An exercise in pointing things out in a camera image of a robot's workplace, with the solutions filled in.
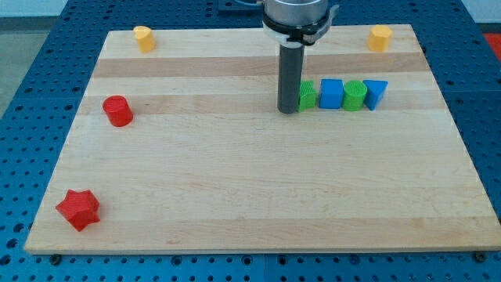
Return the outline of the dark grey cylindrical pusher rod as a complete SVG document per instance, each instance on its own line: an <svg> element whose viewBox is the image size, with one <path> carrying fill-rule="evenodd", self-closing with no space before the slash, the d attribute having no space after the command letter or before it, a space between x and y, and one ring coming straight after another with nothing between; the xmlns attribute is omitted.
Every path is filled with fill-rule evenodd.
<svg viewBox="0 0 501 282"><path fill-rule="evenodd" d="M283 114L297 112L300 99L304 46L279 47L277 107Z"/></svg>

